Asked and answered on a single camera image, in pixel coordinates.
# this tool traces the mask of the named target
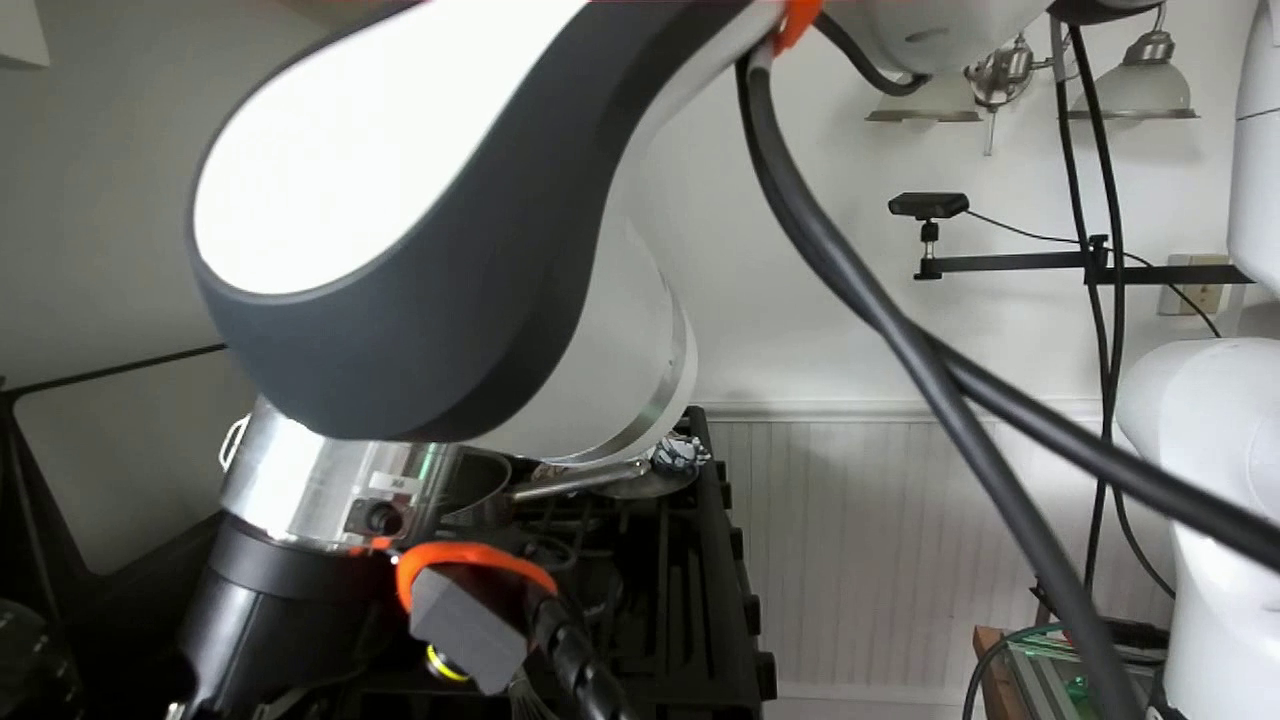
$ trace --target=orange ring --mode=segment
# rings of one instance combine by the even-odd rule
[[[774,50],[791,47],[823,12],[823,0],[786,0],[784,29],[774,32]]]
[[[454,564],[454,568],[496,568],[496,572],[506,572],[506,575],[519,575],[529,584],[535,584],[538,593],[548,597],[561,597],[554,578],[548,568],[522,561],[522,556],[512,556],[502,546],[491,546],[491,542],[463,542],[463,541],[435,541],[435,542],[417,542],[410,553],[401,556],[396,564],[396,597],[401,597],[401,607],[410,610],[410,578],[422,572],[422,568],[438,568],[438,564]]]

